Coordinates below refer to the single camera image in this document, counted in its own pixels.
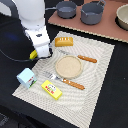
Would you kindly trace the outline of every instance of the gray pot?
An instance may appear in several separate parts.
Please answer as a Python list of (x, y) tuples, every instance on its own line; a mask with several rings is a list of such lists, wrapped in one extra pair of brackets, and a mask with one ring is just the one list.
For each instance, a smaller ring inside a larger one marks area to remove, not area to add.
[(87, 3), (81, 9), (81, 21), (88, 25), (94, 25), (101, 21), (106, 2), (100, 0), (98, 3)]
[(46, 8), (45, 10), (56, 9), (59, 17), (64, 19), (69, 19), (76, 15), (76, 8), (77, 8), (77, 5), (74, 2), (62, 1), (62, 2), (59, 2), (56, 5), (56, 7)]

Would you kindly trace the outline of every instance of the butter knife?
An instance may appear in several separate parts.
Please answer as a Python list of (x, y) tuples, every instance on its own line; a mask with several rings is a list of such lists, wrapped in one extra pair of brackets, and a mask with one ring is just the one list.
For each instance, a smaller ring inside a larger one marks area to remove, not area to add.
[(69, 53), (69, 52), (66, 52), (66, 51), (63, 51), (63, 50), (58, 50), (58, 51), (61, 52), (61, 53), (66, 54), (66, 55), (74, 55), (74, 56), (77, 56), (78, 58), (80, 58), (82, 60), (86, 60), (86, 61), (89, 61), (89, 62), (97, 63), (97, 60), (96, 59), (93, 59), (93, 58), (89, 58), (89, 57), (82, 56), (82, 55), (72, 54), (72, 53)]

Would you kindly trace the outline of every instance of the cooking pot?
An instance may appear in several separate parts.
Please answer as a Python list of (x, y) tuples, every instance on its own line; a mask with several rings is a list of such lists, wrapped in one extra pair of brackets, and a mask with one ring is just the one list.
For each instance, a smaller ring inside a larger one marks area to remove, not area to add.
[(77, 8), (77, 5), (74, 2), (62, 1), (62, 2), (59, 2), (56, 5), (56, 7), (46, 8), (45, 10), (56, 9), (59, 17), (69, 19), (76, 15), (76, 8)]
[(119, 24), (125, 30), (128, 30), (128, 4), (123, 5), (117, 9), (117, 17)]
[(88, 25), (99, 23), (102, 18), (105, 4), (106, 2), (104, 0), (84, 4), (81, 9), (81, 21)]

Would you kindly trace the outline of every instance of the cloth placemat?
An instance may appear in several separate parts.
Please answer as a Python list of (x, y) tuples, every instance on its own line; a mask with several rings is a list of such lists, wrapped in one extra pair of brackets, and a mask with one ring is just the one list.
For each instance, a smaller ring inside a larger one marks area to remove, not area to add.
[[(74, 45), (55, 47), (55, 41), (53, 40), (53, 56), (45, 60), (39, 60), (32, 69), (37, 77), (37, 82), (30, 89), (20, 85), (12, 95), (48, 111), (79, 128), (88, 128), (114, 46), (62, 31), (56, 37), (73, 37)], [(49, 71), (58, 76), (55, 71), (55, 63), (60, 57), (64, 56), (58, 49), (97, 59), (97, 63), (81, 60), (83, 72), (79, 77), (72, 79), (73, 82), (84, 85), (84, 90), (79, 90), (61, 81), (50, 80), (44, 77), (44, 71)], [(41, 84), (45, 80), (51, 81), (62, 91), (63, 94), (59, 100), (55, 101), (42, 89)]]

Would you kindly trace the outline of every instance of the knife handle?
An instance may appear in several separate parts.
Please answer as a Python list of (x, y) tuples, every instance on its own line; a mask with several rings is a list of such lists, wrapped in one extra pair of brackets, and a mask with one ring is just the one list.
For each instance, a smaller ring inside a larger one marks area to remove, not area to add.
[(90, 61), (90, 62), (93, 62), (93, 63), (96, 63), (97, 62), (96, 59), (85, 57), (85, 56), (81, 56), (81, 55), (78, 55), (78, 58), (80, 58), (82, 60)]
[(63, 82), (68, 84), (68, 85), (71, 85), (73, 87), (76, 87), (78, 89), (81, 89), (81, 90), (85, 89), (83, 85), (77, 84), (75, 82), (72, 82), (72, 81), (69, 81), (69, 80), (66, 80), (66, 79), (63, 79)]

